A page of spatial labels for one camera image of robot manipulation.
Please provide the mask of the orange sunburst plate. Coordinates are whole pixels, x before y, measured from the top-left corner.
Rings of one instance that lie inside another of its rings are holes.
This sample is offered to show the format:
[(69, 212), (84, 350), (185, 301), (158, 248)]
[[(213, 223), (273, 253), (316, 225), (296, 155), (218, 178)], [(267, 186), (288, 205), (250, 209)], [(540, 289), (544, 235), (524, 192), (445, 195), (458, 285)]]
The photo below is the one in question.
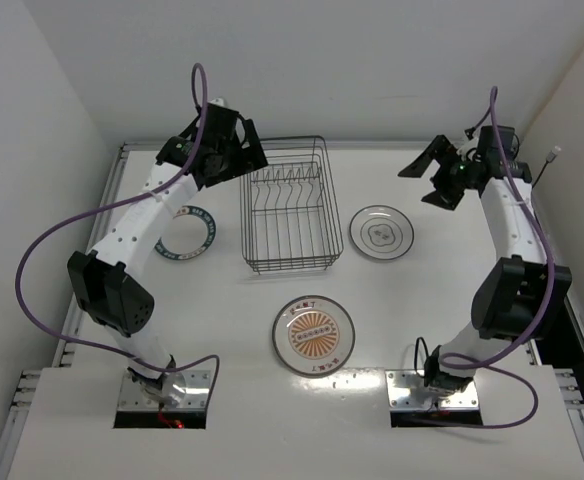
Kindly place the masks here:
[(298, 297), (276, 315), (271, 342), (279, 362), (307, 378), (334, 374), (345, 366), (356, 344), (349, 313), (321, 295)]

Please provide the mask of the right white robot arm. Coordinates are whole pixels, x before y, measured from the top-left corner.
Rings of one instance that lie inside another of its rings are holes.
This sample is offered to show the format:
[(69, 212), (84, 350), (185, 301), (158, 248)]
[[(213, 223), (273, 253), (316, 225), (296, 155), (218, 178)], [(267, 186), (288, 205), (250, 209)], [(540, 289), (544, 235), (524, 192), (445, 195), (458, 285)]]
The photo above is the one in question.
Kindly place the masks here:
[(469, 324), (427, 356), (423, 384), (437, 393), (464, 390), (477, 369), (546, 337), (572, 283), (570, 269), (556, 263), (535, 217), (532, 175), (515, 158), (516, 142), (514, 129), (503, 126), (484, 126), (460, 147), (438, 135), (399, 173), (420, 178), (437, 163), (434, 189), (422, 200), (444, 210), (455, 210), (466, 192), (477, 192), (496, 252), (494, 267), (473, 297)]

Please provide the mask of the green rimmed white plate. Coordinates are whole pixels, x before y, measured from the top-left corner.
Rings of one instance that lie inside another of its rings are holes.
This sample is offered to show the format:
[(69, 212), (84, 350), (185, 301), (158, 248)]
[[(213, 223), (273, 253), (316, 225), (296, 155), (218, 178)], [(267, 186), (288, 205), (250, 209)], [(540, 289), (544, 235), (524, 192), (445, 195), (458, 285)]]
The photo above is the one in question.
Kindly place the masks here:
[(185, 205), (177, 211), (154, 249), (171, 261), (191, 260), (211, 247), (216, 234), (216, 222), (207, 210)]

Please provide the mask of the metal base plate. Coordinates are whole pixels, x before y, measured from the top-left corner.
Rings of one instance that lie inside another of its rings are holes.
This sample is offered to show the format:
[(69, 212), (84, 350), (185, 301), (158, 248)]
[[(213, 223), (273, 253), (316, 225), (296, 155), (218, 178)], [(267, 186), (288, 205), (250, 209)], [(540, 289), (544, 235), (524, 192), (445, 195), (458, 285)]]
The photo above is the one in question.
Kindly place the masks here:
[(166, 374), (160, 386), (150, 385), (123, 375), (117, 400), (117, 410), (146, 413), (162, 408), (167, 412), (203, 412), (211, 387), (211, 372), (188, 370)]
[(442, 393), (425, 387), (420, 371), (385, 371), (391, 413), (475, 412), (480, 410), (476, 384), (471, 381), (462, 391)]

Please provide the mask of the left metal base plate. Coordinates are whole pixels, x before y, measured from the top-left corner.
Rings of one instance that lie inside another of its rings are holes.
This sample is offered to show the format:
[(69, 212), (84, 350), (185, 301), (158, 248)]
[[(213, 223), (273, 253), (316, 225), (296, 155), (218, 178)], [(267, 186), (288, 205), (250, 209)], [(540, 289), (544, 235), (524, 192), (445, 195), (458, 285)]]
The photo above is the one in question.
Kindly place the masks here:
[(188, 370), (166, 374), (160, 386), (150, 385), (123, 375), (117, 400), (117, 410), (146, 413), (162, 408), (167, 412), (203, 412), (211, 387), (211, 372)]

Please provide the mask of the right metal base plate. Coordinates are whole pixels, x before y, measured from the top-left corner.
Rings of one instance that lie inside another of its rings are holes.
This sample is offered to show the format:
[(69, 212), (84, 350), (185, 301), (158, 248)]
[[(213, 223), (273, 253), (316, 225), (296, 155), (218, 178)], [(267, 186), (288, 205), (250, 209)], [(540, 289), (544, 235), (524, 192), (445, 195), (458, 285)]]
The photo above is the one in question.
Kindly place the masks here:
[(425, 387), (420, 371), (385, 371), (391, 413), (475, 412), (480, 410), (476, 384), (471, 381), (462, 391), (442, 393)]

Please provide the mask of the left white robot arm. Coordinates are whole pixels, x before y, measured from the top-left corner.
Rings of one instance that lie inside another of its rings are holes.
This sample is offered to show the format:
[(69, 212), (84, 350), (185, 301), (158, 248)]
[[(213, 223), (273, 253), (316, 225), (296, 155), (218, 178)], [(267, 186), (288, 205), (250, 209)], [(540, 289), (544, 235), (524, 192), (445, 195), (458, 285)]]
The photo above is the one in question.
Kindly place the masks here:
[(142, 190), (112, 230), (67, 268), (81, 310), (102, 326), (128, 358), (133, 380), (162, 406), (177, 406), (186, 380), (151, 332), (153, 296), (139, 280), (178, 210), (201, 190), (267, 166), (255, 124), (216, 99), (156, 156)]

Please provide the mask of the white plate grey flower pattern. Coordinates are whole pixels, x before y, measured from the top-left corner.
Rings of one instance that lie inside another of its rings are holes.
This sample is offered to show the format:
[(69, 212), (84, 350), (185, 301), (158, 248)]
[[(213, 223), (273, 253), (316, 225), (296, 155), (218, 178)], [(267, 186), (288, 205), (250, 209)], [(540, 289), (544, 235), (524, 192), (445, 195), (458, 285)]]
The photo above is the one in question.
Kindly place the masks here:
[(415, 241), (410, 219), (387, 205), (369, 205), (350, 220), (348, 234), (355, 248), (375, 261), (393, 261), (406, 255)]

